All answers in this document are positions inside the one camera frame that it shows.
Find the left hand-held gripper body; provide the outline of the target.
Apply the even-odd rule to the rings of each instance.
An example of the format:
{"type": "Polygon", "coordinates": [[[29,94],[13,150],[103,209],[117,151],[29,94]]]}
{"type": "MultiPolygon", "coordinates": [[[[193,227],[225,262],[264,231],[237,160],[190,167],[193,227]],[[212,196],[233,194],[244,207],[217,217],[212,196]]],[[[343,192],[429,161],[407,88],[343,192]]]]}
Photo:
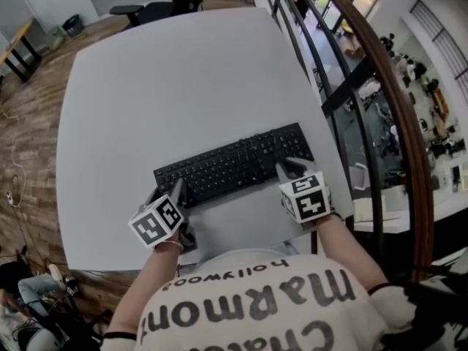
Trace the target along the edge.
{"type": "Polygon", "coordinates": [[[197,249],[197,241],[184,210],[185,208],[173,204],[170,195],[159,191],[159,199],[150,205],[141,205],[128,225],[145,248],[168,242],[178,233],[182,252],[192,252],[197,249]]]}

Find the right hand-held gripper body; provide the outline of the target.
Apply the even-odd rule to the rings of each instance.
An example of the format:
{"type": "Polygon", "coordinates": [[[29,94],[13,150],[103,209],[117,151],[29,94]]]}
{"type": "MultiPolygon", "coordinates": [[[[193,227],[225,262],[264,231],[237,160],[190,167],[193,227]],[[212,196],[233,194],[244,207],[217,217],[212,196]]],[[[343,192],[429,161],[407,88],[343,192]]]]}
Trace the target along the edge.
{"type": "Polygon", "coordinates": [[[331,194],[321,171],[291,179],[289,183],[279,184],[279,191],[282,205],[298,224],[316,224],[330,215],[342,219],[331,205],[331,194]]]}

